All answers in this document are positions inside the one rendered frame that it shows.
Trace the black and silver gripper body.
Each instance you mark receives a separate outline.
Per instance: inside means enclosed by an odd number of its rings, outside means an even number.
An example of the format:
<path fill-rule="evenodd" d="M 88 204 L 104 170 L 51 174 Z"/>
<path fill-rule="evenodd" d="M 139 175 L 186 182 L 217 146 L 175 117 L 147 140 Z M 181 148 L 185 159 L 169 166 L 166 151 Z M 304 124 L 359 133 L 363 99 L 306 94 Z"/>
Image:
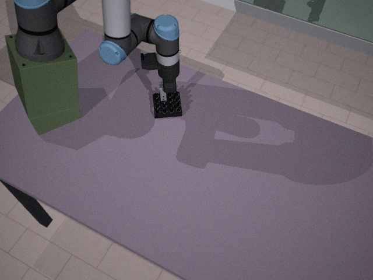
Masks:
<path fill-rule="evenodd" d="M 145 70 L 157 70 L 158 75 L 163 79 L 165 93 L 177 91 L 176 77 L 180 74 L 179 52 L 172 57 L 161 57 L 156 52 L 147 54 L 141 53 L 141 65 Z"/>

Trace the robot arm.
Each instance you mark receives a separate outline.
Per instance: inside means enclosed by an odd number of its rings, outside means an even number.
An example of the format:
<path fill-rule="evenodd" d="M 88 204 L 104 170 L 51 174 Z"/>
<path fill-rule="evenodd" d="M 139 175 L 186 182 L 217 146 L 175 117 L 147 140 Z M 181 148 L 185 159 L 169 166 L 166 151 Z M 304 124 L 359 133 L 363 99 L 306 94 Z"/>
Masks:
<path fill-rule="evenodd" d="M 65 51 L 65 42 L 60 36 L 57 13 L 76 0 L 13 1 L 18 24 L 15 38 L 17 53 L 35 62 L 60 57 Z M 151 19 L 131 13 L 131 0 L 101 2 L 104 41 L 98 53 L 105 63 L 118 65 L 142 41 L 156 45 L 157 53 L 163 57 L 172 57 L 179 52 L 180 31 L 174 16 L 160 15 Z"/>

